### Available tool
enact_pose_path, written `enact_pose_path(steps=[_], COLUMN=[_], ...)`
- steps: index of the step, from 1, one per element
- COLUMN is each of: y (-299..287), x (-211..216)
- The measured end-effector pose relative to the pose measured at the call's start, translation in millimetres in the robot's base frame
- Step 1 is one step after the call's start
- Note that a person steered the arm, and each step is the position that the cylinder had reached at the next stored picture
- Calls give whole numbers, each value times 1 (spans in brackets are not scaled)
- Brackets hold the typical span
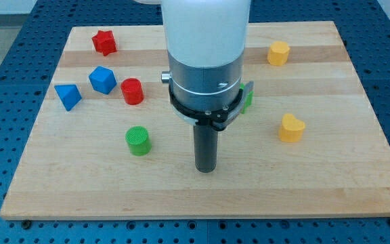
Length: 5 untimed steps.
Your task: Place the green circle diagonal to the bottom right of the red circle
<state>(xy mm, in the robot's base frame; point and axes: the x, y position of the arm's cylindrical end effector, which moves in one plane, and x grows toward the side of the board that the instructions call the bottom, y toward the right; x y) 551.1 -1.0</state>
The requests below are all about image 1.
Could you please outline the green block behind arm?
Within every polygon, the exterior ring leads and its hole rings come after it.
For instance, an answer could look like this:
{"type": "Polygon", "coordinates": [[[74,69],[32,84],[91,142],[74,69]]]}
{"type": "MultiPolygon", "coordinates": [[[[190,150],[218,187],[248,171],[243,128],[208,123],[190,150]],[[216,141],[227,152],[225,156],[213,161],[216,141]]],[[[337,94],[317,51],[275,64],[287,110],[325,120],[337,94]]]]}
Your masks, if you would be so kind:
{"type": "Polygon", "coordinates": [[[241,111],[242,114],[244,114],[246,112],[246,109],[252,105],[252,101],[253,101],[253,88],[250,88],[249,89],[249,93],[247,94],[246,96],[246,99],[245,99],[245,103],[244,103],[244,106],[243,106],[243,109],[241,111]]]}

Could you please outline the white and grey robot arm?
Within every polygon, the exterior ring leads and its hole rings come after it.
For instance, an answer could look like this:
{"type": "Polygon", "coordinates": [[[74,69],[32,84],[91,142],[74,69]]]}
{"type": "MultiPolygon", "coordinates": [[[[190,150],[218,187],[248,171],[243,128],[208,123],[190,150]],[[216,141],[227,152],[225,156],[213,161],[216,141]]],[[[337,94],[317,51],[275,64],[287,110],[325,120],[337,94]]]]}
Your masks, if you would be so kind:
{"type": "Polygon", "coordinates": [[[169,57],[169,95],[188,123],[224,130],[253,85],[242,89],[250,0],[159,0],[169,57]]]}

